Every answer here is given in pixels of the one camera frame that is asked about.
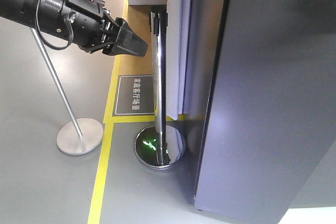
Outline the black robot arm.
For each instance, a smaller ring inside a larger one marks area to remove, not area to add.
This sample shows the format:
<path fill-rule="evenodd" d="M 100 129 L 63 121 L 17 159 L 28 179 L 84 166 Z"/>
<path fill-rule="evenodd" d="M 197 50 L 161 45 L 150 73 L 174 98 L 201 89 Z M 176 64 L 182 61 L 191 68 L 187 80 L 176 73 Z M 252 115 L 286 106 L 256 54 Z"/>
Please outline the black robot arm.
<path fill-rule="evenodd" d="M 113 19 L 103 0 L 1 0 L 1 17 L 36 30 L 40 40 L 54 50 L 43 33 L 76 44 L 88 53 L 108 56 L 145 56 L 148 44 L 120 17 Z"/>

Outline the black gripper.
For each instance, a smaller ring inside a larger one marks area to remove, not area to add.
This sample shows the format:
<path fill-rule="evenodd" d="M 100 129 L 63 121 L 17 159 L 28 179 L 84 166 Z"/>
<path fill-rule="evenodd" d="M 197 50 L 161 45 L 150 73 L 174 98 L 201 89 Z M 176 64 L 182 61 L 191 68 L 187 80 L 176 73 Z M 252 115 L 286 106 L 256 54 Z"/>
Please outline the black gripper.
<path fill-rule="evenodd" d="M 125 19 L 113 19 L 103 0 L 65 0 L 63 10 L 71 10 L 73 43 L 85 52 L 102 51 L 108 56 L 144 57 L 148 44 Z"/>

